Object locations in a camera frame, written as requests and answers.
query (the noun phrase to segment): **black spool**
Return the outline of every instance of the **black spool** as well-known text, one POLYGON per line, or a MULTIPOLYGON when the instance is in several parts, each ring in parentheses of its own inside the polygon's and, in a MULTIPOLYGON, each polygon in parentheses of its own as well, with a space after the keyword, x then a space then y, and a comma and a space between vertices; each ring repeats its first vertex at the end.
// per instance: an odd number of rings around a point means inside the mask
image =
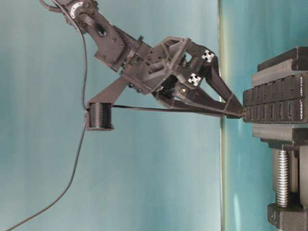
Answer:
POLYGON ((91 103, 90 105, 90 128, 113 129, 111 124, 111 103, 91 103))

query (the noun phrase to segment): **cable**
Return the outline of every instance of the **cable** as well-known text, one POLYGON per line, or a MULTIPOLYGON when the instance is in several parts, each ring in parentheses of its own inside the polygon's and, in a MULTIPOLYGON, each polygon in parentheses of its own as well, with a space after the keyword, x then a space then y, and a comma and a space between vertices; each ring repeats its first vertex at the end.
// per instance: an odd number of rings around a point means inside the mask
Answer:
POLYGON ((58 7, 54 7, 54 6, 50 6, 48 5, 46 2, 44 2, 44 0, 39 0, 40 3, 42 3, 42 5, 48 10, 48 11, 52 11, 52 12, 56 12, 56 13, 60 13, 61 9, 58 7))
POLYGON ((150 111, 150 112, 178 112, 178 113, 209 113, 206 110, 185 110, 185 109, 161 109, 161 108, 148 108, 148 107, 131 107, 123 105, 113 105, 115 108, 130 109, 136 111, 150 111))
MULTIPOLYGON (((79 26, 74 22, 74 20, 71 18, 71 16, 66 12, 66 10, 63 8, 63 6, 61 6, 60 3, 57 0, 53 0, 53 2, 58 6, 58 8, 47 5, 43 0, 39 0, 39 1, 43 4, 44 7, 46 7, 47 10, 54 11, 55 9, 59 9, 60 12, 62 11, 70 19, 70 21, 72 22, 72 24, 74 25, 74 27, 76 28, 77 32, 79 33, 79 35, 82 38, 83 50, 84 50, 84 54, 85 54, 85 73, 84 73, 84 78, 83 78, 81 100, 82 100, 82 107, 85 110, 85 113, 88 113, 88 109, 85 106, 85 91, 86 91, 86 83, 87 83, 87 75, 88 75, 88 59, 87 59, 87 47, 86 47, 86 43, 85 43, 85 39, 83 37, 83 34, 81 33, 81 30, 80 30, 79 26)), ((76 169, 77 169, 77 165, 78 165, 78 160, 79 160, 79 156, 80 156, 80 150, 81 150, 81 146, 82 146, 82 143, 83 143, 83 138, 84 138, 84 135, 85 135, 85 131, 86 131, 86 123, 84 123, 83 127, 82 127, 81 137, 79 139, 79 144, 78 144, 78 149, 77 149, 77 153, 76 153, 76 157, 75 157, 75 162, 74 162, 74 167, 73 167, 72 175, 71 175, 69 183, 66 186, 66 188, 64 189, 64 191, 52 203, 50 203, 48 206, 46 206, 45 208, 43 208, 39 212, 29 216, 28 218, 22 220, 21 222, 17 223, 16 225, 10 227, 6 231, 12 231, 13 229, 21 226, 22 224, 30 221, 31 219, 37 217, 40 214, 42 214, 43 212, 45 212, 46 210, 48 210, 52 206, 54 206, 66 194, 66 192, 70 188, 70 186, 71 186, 71 184, 72 184, 72 182, 74 180, 74 177, 75 177, 75 173, 76 173, 76 169)))
POLYGON ((74 26, 74 28, 76 29, 76 31, 78 32, 78 34, 80 35, 81 40, 82 40, 82 46, 83 46, 83 50, 84 50, 84 59, 85 59, 85 72, 84 72, 84 78, 83 78, 83 87, 82 87, 81 100, 82 100, 82 107, 83 107, 83 109, 86 112, 88 112, 89 109, 86 107, 86 104, 85 104, 85 91, 86 91, 86 83, 87 83, 87 77, 88 77, 88 56, 87 56, 87 46, 86 46, 86 42, 85 42, 85 37, 83 36, 80 27, 77 25, 77 23, 75 23, 74 19, 65 10, 65 8, 58 2, 58 0, 52 0, 52 1, 59 7, 59 9, 69 19, 69 21, 74 26))
POLYGON ((77 149, 77 154, 76 154, 76 157, 75 157, 75 163, 74 163, 74 167, 73 167, 73 172, 72 172, 72 175, 71 175, 71 179, 69 180, 69 183, 67 185, 67 187, 64 189, 64 191, 48 206, 46 206, 44 209, 40 210, 39 212, 37 212, 36 214, 33 214, 32 216, 24 219, 23 221, 19 222, 18 224, 10 227, 9 229, 7 229, 6 231, 12 231, 13 229, 17 228, 18 226, 30 221, 31 219, 35 218, 36 216, 40 215, 41 213, 45 212, 46 210, 48 210, 49 208, 51 208, 54 204, 56 204, 64 195, 65 193, 68 191, 68 189, 70 188, 72 182, 73 182, 73 179, 74 179, 74 176, 75 176, 75 173, 76 173, 76 168, 77 168, 77 164, 78 164, 78 160, 79 160, 79 156, 80 156, 80 150, 81 150, 81 146, 82 146, 82 142, 83 142, 83 138, 84 138, 84 135, 85 135, 85 130, 86 130, 86 123, 84 123, 83 127, 82 127, 82 132, 81 132, 81 137, 80 137, 80 140, 79 140, 79 145, 78 145, 78 149, 77 149))

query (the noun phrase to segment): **robotic arm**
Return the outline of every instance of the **robotic arm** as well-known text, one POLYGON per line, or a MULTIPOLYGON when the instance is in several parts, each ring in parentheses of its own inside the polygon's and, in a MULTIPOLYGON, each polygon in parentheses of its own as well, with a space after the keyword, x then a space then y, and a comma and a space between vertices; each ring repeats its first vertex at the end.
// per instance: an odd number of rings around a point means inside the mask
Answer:
MULTIPOLYGON (((63 12, 40 1, 49 11, 63 12)), ((111 109, 126 86, 144 95, 152 94, 170 109, 229 118, 243 116, 242 105, 219 75, 217 56, 207 47, 176 37, 150 47, 143 37, 136 40, 111 25, 99 13, 95 0, 58 2, 66 11, 66 21, 73 20, 94 39, 98 47, 95 57, 116 72, 121 69, 120 77, 88 102, 88 130, 113 129, 111 109), (203 79, 224 103, 213 100, 200 88, 203 79)))

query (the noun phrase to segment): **teal backdrop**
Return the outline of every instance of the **teal backdrop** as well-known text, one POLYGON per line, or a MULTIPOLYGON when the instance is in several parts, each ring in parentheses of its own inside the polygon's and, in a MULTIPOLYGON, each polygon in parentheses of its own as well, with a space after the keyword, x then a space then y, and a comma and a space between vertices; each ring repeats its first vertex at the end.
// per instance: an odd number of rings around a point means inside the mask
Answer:
MULTIPOLYGON (((241 102, 259 63, 308 46, 307 0, 220 0, 219 11, 221 69, 241 102)), ((224 230, 275 231, 271 149, 242 120, 224 120, 222 134, 224 230)))
MULTIPOLYGON (((173 35, 218 53, 215 0, 98 2, 113 24, 135 38, 144 35, 152 46, 173 35)), ((2 1, 0 22, 5 230, 52 201, 69 180, 83 123, 84 64, 76 31, 38 0, 2 1)), ((118 75, 93 57, 96 46, 89 36, 86 41, 89 99, 118 75)), ((158 106, 132 90, 118 103, 158 106)), ((16 230, 220 230, 220 120, 120 109, 113 115, 115 131, 86 133, 76 179, 63 199, 16 230)))

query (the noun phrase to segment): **threaded rod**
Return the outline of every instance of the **threaded rod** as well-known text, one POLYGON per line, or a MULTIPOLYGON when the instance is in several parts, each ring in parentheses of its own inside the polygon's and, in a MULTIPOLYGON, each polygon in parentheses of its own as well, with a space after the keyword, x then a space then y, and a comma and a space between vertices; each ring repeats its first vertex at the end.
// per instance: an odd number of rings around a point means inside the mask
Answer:
POLYGON ((287 151, 278 151, 277 156, 277 206, 287 208, 289 204, 289 155, 287 151))

